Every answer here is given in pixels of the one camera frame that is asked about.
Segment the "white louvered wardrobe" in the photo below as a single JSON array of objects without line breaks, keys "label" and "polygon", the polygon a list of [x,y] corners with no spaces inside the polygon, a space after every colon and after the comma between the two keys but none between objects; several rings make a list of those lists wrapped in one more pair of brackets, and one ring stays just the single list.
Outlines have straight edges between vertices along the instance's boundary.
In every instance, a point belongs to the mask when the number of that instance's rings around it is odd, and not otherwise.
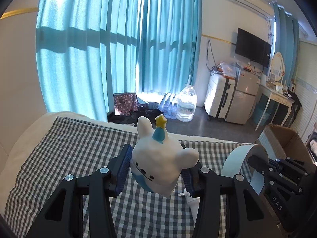
[{"label": "white louvered wardrobe", "polygon": [[295,93],[301,108],[291,128],[299,134],[303,142],[313,132],[316,122],[316,64],[316,44],[301,41],[295,75]]}]

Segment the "silver mini fridge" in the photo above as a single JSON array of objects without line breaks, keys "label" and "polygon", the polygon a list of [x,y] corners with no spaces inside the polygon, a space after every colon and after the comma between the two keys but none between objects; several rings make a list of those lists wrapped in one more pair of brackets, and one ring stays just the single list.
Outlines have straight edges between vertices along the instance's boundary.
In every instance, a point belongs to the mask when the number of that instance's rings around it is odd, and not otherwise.
[{"label": "silver mini fridge", "polygon": [[238,70],[235,90],[225,121],[233,124],[244,125],[250,118],[255,98],[260,86],[257,75],[243,70]]}]

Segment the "teal laundry basket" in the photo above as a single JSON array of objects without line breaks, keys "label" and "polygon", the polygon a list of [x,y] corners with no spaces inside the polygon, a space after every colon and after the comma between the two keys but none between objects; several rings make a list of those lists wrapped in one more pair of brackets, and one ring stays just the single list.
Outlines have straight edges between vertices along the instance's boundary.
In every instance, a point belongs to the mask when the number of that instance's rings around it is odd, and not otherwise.
[{"label": "teal laundry basket", "polygon": [[[263,106],[260,106],[259,104],[256,104],[255,109],[254,109],[254,113],[253,113],[253,115],[252,115],[252,119],[253,119],[253,122],[254,122],[255,124],[258,124],[258,123],[259,123],[260,118],[261,118],[263,112],[264,112],[264,107],[263,107]],[[271,112],[272,112],[272,110],[269,110],[269,109],[266,110],[266,112],[265,112],[265,114],[264,114],[264,116],[263,116],[263,118],[262,118],[262,121],[261,121],[261,123],[260,123],[260,126],[264,126],[264,124],[266,123],[266,121],[269,119],[269,117],[270,117],[270,115],[271,115]]]}]

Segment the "wooden chair with clothes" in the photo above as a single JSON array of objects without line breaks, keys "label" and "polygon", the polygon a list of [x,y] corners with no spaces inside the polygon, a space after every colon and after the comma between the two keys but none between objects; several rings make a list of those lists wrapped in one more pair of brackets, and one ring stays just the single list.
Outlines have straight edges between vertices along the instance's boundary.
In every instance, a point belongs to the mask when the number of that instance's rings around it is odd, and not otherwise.
[{"label": "wooden chair with clothes", "polygon": [[316,129],[316,125],[317,125],[317,123],[314,124],[313,132],[308,136],[308,139],[306,141],[306,147],[308,149],[310,156],[312,157],[314,164],[316,164],[316,161],[317,161],[317,153],[316,153],[317,129]]}]

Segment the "white suitcase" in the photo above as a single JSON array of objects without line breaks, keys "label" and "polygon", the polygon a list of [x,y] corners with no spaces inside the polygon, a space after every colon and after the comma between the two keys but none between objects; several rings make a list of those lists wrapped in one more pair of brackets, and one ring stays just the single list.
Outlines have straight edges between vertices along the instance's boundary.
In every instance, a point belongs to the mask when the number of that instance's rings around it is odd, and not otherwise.
[{"label": "white suitcase", "polygon": [[212,73],[209,79],[204,108],[209,117],[225,119],[233,98],[235,80]]}]

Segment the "white bunny plush toy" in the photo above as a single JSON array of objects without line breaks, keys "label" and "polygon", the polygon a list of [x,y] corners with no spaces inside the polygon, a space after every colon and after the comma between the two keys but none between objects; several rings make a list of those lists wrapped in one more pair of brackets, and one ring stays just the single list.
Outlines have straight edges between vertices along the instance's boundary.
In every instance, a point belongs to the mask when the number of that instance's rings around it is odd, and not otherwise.
[{"label": "white bunny plush toy", "polygon": [[166,130],[164,115],[155,118],[156,128],[147,117],[137,120],[139,141],[132,151],[131,173],[144,190],[164,197],[171,196],[183,169],[194,167],[199,152],[183,148]]}]

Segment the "pack of water bottles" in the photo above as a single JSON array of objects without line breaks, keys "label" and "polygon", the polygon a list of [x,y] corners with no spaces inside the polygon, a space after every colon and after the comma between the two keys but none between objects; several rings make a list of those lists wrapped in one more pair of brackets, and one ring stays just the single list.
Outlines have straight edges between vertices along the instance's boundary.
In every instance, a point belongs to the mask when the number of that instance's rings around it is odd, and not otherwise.
[{"label": "pack of water bottles", "polygon": [[166,93],[158,105],[158,109],[167,119],[176,119],[177,115],[177,95]]}]

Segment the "white small bottle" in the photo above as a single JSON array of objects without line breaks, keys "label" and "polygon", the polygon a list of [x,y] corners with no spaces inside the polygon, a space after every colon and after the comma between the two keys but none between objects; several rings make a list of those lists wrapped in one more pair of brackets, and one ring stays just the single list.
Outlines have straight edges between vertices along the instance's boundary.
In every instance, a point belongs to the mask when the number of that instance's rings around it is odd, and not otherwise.
[{"label": "white small bottle", "polygon": [[191,209],[191,214],[193,218],[193,222],[196,223],[198,210],[199,210],[199,204],[200,204],[200,198],[193,198],[189,192],[186,191],[186,189],[183,190],[183,192],[178,194],[179,197],[184,197],[186,200],[186,203],[188,204],[189,208]]}]

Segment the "white air conditioner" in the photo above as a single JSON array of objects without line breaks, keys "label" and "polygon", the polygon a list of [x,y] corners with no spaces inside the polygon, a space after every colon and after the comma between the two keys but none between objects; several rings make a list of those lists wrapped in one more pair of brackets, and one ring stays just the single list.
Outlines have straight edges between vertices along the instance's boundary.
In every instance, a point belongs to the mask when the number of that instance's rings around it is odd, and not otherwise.
[{"label": "white air conditioner", "polygon": [[262,0],[230,0],[231,2],[240,5],[255,14],[258,14],[265,20],[273,20],[274,9],[268,2]]}]

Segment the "black wall television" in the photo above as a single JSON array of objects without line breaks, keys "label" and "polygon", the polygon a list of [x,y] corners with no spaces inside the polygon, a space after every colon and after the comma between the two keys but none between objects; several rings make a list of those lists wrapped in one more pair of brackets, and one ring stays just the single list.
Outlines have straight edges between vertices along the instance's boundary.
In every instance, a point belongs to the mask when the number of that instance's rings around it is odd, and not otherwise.
[{"label": "black wall television", "polygon": [[235,54],[267,68],[271,56],[271,45],[261,38],[238,28]]}]

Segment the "white tape roll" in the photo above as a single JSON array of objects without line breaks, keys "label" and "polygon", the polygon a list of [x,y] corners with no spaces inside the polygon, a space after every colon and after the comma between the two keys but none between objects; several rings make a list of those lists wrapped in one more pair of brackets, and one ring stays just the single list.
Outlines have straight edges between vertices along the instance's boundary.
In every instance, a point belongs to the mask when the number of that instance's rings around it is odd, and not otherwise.
[{"label": "white tape roll", "polygon": [[[234,177],[237,174],[242,174],[242,168],[247,166],[247,160],[251,156],[256,156],[265,163],[269,162],[269,157],[261,145],[243,145],[236,147],[226,158],[222,167],[221,176]],[[250,170],[252,173],[250,185],[259,195],[264,188],[264,176],[256,170]]]}]

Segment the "plastic bag on suitcase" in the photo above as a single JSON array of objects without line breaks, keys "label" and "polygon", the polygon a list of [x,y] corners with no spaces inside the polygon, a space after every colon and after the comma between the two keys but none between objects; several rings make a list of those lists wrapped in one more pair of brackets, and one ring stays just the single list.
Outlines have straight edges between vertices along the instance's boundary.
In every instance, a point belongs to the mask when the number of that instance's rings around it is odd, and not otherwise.
[{"label": "plastic bag on suitcase", "polygon": [[228,79],[236,79],[240,70],[240,67],[237,66],[236,63],[227,64],[225,62],[221,62],[217,69],[222,73],[223,77]]}]

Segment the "brown cardboard box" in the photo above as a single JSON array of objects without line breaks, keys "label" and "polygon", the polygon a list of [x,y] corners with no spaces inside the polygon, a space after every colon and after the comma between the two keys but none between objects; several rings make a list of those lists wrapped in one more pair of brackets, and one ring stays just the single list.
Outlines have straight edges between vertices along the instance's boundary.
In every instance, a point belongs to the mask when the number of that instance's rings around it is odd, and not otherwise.
[{"label": "brown cardboard box", "polygon": [[262,145],[272,160],[290,157],[315,164],[313,156],[298,133],[290,128],[273,124],[266,125],[255,143]]}]

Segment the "black clothes pile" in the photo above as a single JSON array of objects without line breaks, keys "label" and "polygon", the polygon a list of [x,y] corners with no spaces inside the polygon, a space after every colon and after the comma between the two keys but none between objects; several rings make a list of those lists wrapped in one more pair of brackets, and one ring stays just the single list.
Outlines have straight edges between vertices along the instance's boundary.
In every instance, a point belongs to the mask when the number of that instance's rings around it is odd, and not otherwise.
[{"label": "black clothes pile", "polygon": [[128,115],[115,115],[114,113],[110,113],[107,116],[107,121],[109,123],[116,124],[133,124],[134,126],[137,124],[137,120],[139,117],[147,117],[152,124],[155,123],[155,118],[158,117],[162,112],[158,109],[149,110],[142,109],[139,111],[131,111]]}]

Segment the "teal corner curtain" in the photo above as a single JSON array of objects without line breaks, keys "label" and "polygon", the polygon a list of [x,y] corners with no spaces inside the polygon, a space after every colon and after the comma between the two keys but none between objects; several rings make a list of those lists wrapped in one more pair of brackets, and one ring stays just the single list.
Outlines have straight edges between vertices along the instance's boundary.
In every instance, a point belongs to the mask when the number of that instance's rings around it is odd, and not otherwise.
[{"label": "teal corner curtain", "polygon": [[284,80],[291,84],[296,68],[299,48],[299,24],[296,18],[287,13],[283,7],[273,3],[276,23],[275,52],[281,53],[285,64]]}]

